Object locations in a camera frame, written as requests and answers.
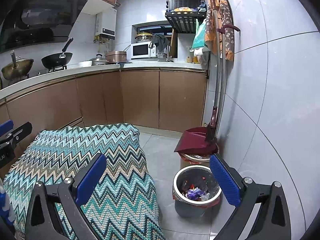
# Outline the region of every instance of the dustpan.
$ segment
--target dustpan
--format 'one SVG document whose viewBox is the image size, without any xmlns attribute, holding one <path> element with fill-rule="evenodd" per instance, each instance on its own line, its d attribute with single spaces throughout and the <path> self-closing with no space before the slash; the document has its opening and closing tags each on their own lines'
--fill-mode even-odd
<svg viewBox="0 0 320 240">
<path fill-rule="evenodd" d="M 191 128 L 183 132 L 175 152 L 191 155 L 211 155 L 218 149 L 214 136 L 217 107 L 213 108 L 211 121 L 207 127 Z"/>
</svg>

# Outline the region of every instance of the kitchen cabinet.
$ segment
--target kitchen cabinet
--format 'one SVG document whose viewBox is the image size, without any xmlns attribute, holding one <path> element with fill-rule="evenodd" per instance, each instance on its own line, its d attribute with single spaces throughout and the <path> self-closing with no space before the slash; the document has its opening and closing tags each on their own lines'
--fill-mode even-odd
<svg viewBox="0 0 320 240">
<path fill-rule="evenodd" d="M 159 128 L 159 71 L 121 72 L 124 121 Z"/>
<path fill-rule="evenodd" d="M 102 75 L 93 75 L 76 80 L 81 113 L 85 126 L 107 124 L 102 93 Z"/>
<path fill-rule="evenodd" d="M 14 127 L 31 122 L 32 133 L 20 142 L 24 151 L 42 130 L 57 130 L 81 118 L 76 80 L 47 86 L 7 103 Z"/>
<path fill-rule="evenodd" d="M 123 123 L 123 100 L 119 71 L 102 74 L 102 92 L 108 124 Z"/>
<path fill-rule="evenodd" d="M 0 107 L 0 124 L 8 121 L 9 119 L 10 118 L 9 118 L 9 114 L 8 114 L 6 105 L 1 106 Z M 18 144 L 16 146 L 16 148 L 14 149 L 14 154 L 16 155 L 15 158 L 11 162 L 9 162 L 7 165 L 5 165 L 4 167 L 2 167 L 0 169 L 0 177 L 2 179 L 4 179 L 4 176 L 8 173 L 11 165 L 14 164 L 17 161 L 17 159 L 22 155 L 22 153 L 23 152 L 22 152 L 22 150 L 21 150 L 21 148 L 20 148 L 20 146 Z"/>
<path fill-rule="evenodd" d="M 201 126 L 205 73 L 160 71 L 159 128 L 184 132 Z"/>
</svg>

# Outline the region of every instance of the blue pad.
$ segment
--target blue pad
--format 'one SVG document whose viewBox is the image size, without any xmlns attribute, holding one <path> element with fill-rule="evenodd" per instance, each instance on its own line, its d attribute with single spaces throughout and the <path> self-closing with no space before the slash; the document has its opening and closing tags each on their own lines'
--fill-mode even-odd
<svg viewBox="0 0 320 240">
<path fill-rule="evenodd" d="M 106 166 L 107 159 L 105 155 L 101 154 L 78 186 L 76 198 L 76 204 L 78 206 L 85 205 L 89 201 L 96 185 L 106 169 Z"/>
<path fill-rule="evenodd" d="M 210 169 L 230 205 L 240 205 L 240 189 L 215 155 L 210 157 Z"/>
<path fill-rule="evenodd" d="M 0 193 L 0 208 L 5 205 L 5 193 Z"/>
<path fill-rule="evenodd" d="M 7 132 L 13 129 L 13 122 L 12 120 L 8 120 L 0 125 L 0 136 L 3 136 Z"/>
</svg>

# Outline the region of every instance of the zigzag pattern blanket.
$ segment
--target zigzag pattern blanket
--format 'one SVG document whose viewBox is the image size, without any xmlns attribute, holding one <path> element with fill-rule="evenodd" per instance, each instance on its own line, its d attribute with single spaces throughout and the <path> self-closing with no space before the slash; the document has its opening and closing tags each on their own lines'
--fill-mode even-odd
<svg viewBox="0 0 320 240">
<path fill-rule="evenodd" d="M 106 156 L 107 167 L 90 200 L 81 206 L 94 229 L 108 240 L 164 240 L 154 182 L 139 146 L 139 131 L 130 124 L 66 127 L 39 133 L 4 179 L 16 213 L 15 228 L 24 232 L 37 181 L 61 183 L 98 152 Z M 69 238 L 76 239 L 61 205 L 57 208 Z"/>
</svg>

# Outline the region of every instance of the gold pot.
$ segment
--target gold pot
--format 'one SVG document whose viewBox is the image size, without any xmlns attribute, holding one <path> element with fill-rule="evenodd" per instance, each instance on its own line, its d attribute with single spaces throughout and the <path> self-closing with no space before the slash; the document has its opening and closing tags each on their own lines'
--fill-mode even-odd
<svg viewBox="0 0 320 240">
<path fill-rule="evenodd" d="M 12 63 L 4 66 L 1 69 L 3 77 L 6 80 L 13 80 L 15 78 L 25 76 L 29 73 L 32 65 L 33 59 L 20 59 L 20 56 L 15 57 L 14 51 L 11 51 Z"/>
</svg>

